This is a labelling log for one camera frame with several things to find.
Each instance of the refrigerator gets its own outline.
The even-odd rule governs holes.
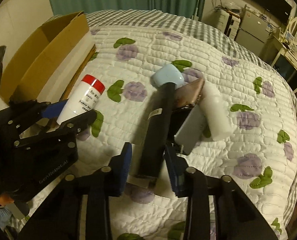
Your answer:
[[[249,51],[259,56],[269,37],[266,30],[267,22],[255,14],[246,11],[235,41]]]

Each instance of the white bottle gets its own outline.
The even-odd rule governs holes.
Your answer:
[[[104,90],[105,86],[101,81],[91,75],[86,75],[68,99],[56,122],[61,124],[68,119],[94,109]]]
[[[233,133],[227,109],[215,84],[205,81],[199,103],[204,112],[214,141],[221,141]]]

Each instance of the cardboard box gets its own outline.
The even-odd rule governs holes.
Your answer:
[[[84,69],[95,51],[92,35],[87,32],[48,79],[39,93],[37,101],[56,103],[60,99],[67,99],[69,94],[66,93],[66,97],[63,97],[63,93],[68,91],[68,86],[74,86],[76,79],[72,79],[77,74],[79,77],[81,74],[79,70]]]
[[[44,23],[23,43],[6,66],[0,97],[6,103],[37,99],[55,70],[88,32],[83,12]]]

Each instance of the quilted bedspread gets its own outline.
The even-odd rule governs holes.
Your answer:
[[[96,76],[106,91],[96,105],[92,135],[78,142],[79,175],[107,165],[124,142],[143,143],[150,98],[156,91],[150,77],[173,63],[186,82],[203,76],[217,85],[234,127],[223,141],[203,136],[185,157],[188,164],[208,176],[231,175],[277,236],[287,239],[283,212],[297,170],[297,119],[283,79],[173,30],[107,26],[93,34],[98,53],[80,79]],[[114,239],[134,237],[129,234],[178,239],[185,211],[186,199],[160,197],[128,184],[122,197],[110,199]],[[214,237],[214,224],[211,227]]]

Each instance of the bed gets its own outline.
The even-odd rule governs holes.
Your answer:
[[[186,156],[188,164],[205,175],[231,175],[278,238],[287,239],[285,227],[297,198],[297,99],[279,73],[219,30],[185,17],[157,10],[105,10],[87,14],[87,20],[98,53],[77,83],[92,74],[106,90],[122,80],[123,92],[114,97],[103,93],[96,106],[103,124],[86,141],[78,141],[79,161],[70,172],[90,174],[119,154],[124,142],[141,145],[149,99],[156,91],[150,76],[167,63],[186,60],[192,64],[183,66],[185,81],[203,76],[216,84],[234,127],[223,141],[203,136]],[[114,46],[124,37],[135,42]],[[30,215],[59,180],[33,199]],[[131,233],[145,240],[172,239],[173,231],[182,228],[185,209],[186,199],[127,184],[122,197],[110,199],[113,237]],[[25,221],[14,223],[21,228]]]

